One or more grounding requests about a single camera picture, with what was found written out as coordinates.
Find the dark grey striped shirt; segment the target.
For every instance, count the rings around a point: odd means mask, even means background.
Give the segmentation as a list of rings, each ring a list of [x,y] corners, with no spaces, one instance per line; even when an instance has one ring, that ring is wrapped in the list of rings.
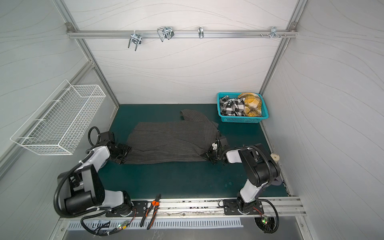
[[[219,125],[196,110],[182,110],[181,116],[178,122],[138,123],[128,137],[131,151],[124,164],[206,161],[200,155],[224,136]]]

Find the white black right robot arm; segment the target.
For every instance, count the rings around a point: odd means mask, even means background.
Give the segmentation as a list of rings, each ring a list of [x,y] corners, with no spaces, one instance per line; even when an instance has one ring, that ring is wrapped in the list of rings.
[[[260,196],[281,175],[281,168],[262,144],[230,148],[222,137],[201,157],[213,164],[242,164],[244,168],[247,180],[237,199],[222,201],[227,215],[264,214]]]

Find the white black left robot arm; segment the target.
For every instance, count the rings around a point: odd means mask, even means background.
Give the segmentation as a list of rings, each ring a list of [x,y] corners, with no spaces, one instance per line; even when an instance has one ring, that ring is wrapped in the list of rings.
[[[102,133],[97,127],[90,130],[97,131],[97,141],[91,143],[83,160],[58,176],[54,209],[63,218],[75,218],[101,210],[126,217],[134,208],[128,193],[106,190],[98,172],[109,161],[124,163],[131,147],[118,144],[112,132]]]

